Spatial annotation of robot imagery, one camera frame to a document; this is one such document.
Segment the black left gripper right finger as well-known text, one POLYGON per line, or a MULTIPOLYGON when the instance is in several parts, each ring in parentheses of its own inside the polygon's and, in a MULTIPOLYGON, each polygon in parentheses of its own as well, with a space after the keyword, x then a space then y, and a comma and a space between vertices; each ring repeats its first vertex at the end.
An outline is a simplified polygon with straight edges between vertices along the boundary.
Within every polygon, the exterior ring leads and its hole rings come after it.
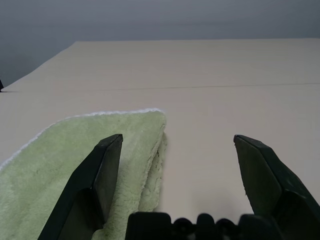
POLYGON ((253 212, 272 217, 286 240, 318 240, 320 206, 299 177, 261 141, 235 135, 233 142, 253 212))

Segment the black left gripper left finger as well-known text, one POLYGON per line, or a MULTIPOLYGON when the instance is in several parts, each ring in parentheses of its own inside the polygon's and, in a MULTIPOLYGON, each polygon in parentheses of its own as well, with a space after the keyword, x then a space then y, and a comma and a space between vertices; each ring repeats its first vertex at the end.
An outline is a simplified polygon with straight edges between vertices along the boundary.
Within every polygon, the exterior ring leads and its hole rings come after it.
POLYGON ((90 240, 107 222, 116 190, 122 134, 99 141, 73 171, 40 240, 90 240))

